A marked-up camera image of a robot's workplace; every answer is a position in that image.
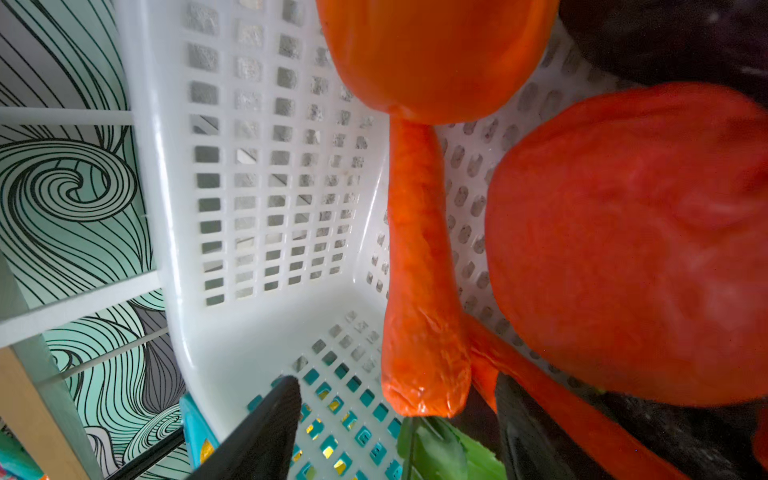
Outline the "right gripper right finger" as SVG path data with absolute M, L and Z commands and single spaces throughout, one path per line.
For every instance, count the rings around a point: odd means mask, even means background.
M 501 455 L 509 479 L 585 479 L 591 460 L 510 376 L 499 374 L 495 400 Z

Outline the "red tomato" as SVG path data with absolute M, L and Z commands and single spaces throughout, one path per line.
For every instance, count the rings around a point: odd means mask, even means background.
M 767 111 L 668 83 L 581 101 L 505 154 L 496 302 L 555 367 L 685 406 L 767 393 Z

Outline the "green bell pepper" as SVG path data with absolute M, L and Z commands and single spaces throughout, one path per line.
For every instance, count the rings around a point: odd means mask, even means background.
M 440 417 L 406 417 L 397 452 L 404 461 L 402 479 L 507 478 L 491 450 Z

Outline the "white plastic basket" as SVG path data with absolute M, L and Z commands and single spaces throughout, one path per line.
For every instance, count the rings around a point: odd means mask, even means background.
M 226 438 L 283 376 L 290 474 L 400 479 L 380 387 L 388 130 L 343 84 L 312 1 L 121 1 L 169 333 Z

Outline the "teal plastic basket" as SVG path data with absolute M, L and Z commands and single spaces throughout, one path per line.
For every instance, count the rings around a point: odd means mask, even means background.
M 196 470 L 219 448 L 219 441 L 189 393 L 180 398 L 179 407 L 190 464 Z

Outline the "small dark eggplant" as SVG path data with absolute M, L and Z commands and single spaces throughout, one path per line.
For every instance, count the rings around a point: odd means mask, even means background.
M 618 77 L 720 84 L 767 103 L 764 1 L 563 1 L 559 17 L 581 54 Z

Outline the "white wooden two-tier shelf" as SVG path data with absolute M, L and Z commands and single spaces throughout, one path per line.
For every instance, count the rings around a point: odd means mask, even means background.
M 1 255 L 31 316 L 5 328 L 44 343 L 51 385 L 104 477 L 181 478 L 185 385 L 154 273 L 150 167 L 124 111 L 1 111 Z

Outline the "orange tomato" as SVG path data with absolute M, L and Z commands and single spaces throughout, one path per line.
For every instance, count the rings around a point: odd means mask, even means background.
M 367 107 L 415 123 L 498 111 L 537 68 L 559 4 L 543 0 L 320 1 L 345 86 Z

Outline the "orange carrot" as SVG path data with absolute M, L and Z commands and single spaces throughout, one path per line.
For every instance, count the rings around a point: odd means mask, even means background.
M 444 159 L 432 127 L 390 120 L 389 298 L 381 385 L 403 416 L 451 418 L 471 367 L 446 222 Z

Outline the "green Fox's candy bag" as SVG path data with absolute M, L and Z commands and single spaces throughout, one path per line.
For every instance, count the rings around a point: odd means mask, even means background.
M 6 432 L 1 432 L 1 478 L 48 480 L 22 444 Z

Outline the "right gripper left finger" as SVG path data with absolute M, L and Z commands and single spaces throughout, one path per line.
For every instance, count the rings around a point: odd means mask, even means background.
M 284 376 L 197 468 L 192 479 L 286 479 L 302 399 L 298 379 Z

